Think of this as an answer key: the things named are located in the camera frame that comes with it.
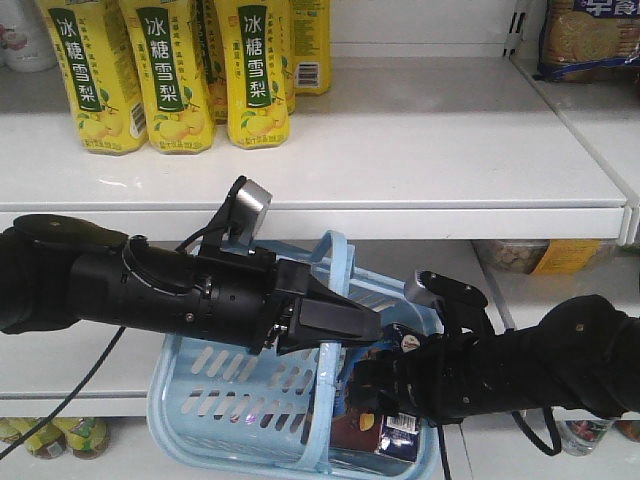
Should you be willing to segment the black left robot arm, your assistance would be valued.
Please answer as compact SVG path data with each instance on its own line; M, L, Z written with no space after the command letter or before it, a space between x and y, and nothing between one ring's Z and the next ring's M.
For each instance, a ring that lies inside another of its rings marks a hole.
M197 254L59 215L18 217L1 235L1 329L119 325L278 354L376 341L380 316L331 291L306 263L259 248Z

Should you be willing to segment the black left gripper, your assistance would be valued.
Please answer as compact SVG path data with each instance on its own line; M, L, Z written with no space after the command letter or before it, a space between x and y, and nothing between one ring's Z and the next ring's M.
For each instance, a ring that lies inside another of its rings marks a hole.
M239 255L202 244L202 298L194 336L243 346L257 355L277 344L277 354L337 342L346 347L376 342L381 316L341 296L311 275L310 266L258 248Z

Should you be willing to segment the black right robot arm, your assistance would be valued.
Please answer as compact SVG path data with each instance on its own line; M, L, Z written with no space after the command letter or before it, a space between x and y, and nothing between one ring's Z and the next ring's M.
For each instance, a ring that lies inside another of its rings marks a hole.
M348 402L435 424L545 407L619 418L639 409L639 320L588 295L562 302L533 327L432 335L409 352L355 363Z

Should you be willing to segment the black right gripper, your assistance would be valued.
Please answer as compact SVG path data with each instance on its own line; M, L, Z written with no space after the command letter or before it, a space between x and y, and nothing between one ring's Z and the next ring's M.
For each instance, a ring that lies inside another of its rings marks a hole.
M433 425L459 423L473 415L473 397L464 390L456 354L441 334L406 352L368 352L348 377L347 404L366 413L411 414Z

